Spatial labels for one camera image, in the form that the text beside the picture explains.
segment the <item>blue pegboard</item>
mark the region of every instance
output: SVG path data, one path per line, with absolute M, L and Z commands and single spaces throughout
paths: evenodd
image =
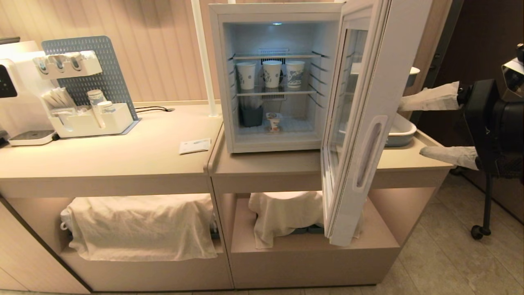
M 93 36 L 70 39 L 46 40 L 42 42 L 46 55 L 64 54 L 84 50 L 93 50 L 98 57 L 102 72 L 84 77 L 57 79 L 60 87 L 65 87 L 78 105 L 89 105 L 89 90 L 100 89 L 107 100 L 114 103 L 126 103 L 134 121 L 138 121 L 135 107 L 129 96 L 126 81 L 118 65 L 113 44 L 107 36 Z

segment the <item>coffee machine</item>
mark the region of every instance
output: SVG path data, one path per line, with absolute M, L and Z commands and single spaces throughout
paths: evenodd
M 56 133 L 41 96 L 54 88 L 33 58 L 45 55 L 34 41 L 0 45 L 0 125 L 11 145 L 42 145 Z

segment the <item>fridge door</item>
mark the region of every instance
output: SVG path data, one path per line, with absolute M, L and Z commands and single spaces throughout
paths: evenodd
M 331 244 L 351 242 L 430 5 L 431 0 L 352 0 L 342 7 L 321 153 L 324 226 Z

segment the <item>white organizer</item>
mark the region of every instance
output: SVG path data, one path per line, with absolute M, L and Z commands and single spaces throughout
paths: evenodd
M 45 80 L 83 77 L 83 76 L 90 76 L 90 75 L 94 75 L 94 74 L 102 72 L 102 67 L 100 66 L 100 62 L 97 58 L 81 59 L 78 61 L 78 63 L 79 65 L 82 66 L 82 69 L 79 71 L 73 68 L 70 61 L 64 61 L 63 62 L 64 72 L 60 72 L 55 64 L 52 64 L 52 63 L 46 64 L 46 67 L 49 70 L 49 73 L 47 74 L 42 73 L 38 69 L 38 66 L 35 65 L 35 67 L 37 68 L 37 71 L 40 73 L 40 77 L 42 77 L 42 79 L 45 79 Z
M 92 109 L 82 115 L 67 117 L 64 124 L 56 117 L 49 117 L 49 120 L 61 138 L 119 134 L 131 125 L 133 118 L 127 104 L 115 103 L 114 106 L 114 112 L 100 114 L 104 128 L 99 126 Z

